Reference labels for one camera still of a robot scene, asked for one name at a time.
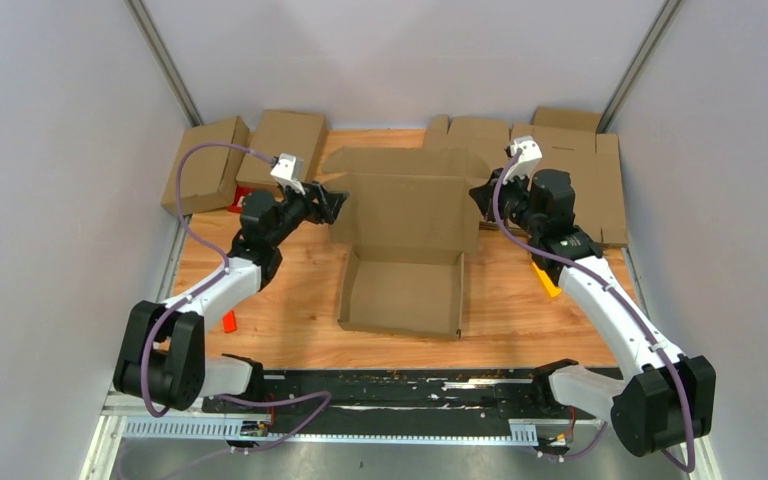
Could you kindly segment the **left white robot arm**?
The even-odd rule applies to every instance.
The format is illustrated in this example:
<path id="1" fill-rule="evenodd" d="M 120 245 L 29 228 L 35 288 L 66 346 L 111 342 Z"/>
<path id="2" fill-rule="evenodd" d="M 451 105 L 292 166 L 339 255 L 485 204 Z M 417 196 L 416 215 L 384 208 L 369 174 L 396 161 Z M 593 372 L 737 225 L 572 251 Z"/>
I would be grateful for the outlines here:
<path id="1" fill-rule="evenodd" d="M 132 308 L 113 374 L 117 392 L 141 398 L 155 417 L 217 395 L 243 413 L 264 405 L 261 364 L 232 354 L 209 358 L 207 331 L 272 281 L 280 245 L 292 232 L 304 222 L 334 224 L 350 197 L 316 181 L 283 193 L 282 200 L 266 190 L 244 197 L 240 228 L 210 276 L 162 302 Z"/>

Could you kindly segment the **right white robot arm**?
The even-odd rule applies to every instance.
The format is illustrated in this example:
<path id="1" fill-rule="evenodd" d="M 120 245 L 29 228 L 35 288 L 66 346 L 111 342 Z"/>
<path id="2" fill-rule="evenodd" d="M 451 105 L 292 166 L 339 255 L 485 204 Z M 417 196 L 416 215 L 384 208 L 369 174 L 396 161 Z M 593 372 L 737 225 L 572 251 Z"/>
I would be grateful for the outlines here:
<path id="1" fill-rule="evenodd" d="M 694 441 L 712 429 L 716 371 L 708 359 L 687 356 L 656 327 L 616 279 L 600 245 L 575 222 L 568 173 L 538 171 L 533 178 L 502 169 L 469 192 L 480 212 L 516 239 L 551 285 L 570 297 L 597 329 L 620 368 L 620 378 L 571 359 L 536 369 L 531 403 L 544 417 L 568 407 L 603 420 L 626 450 L 642 457 Z"/>

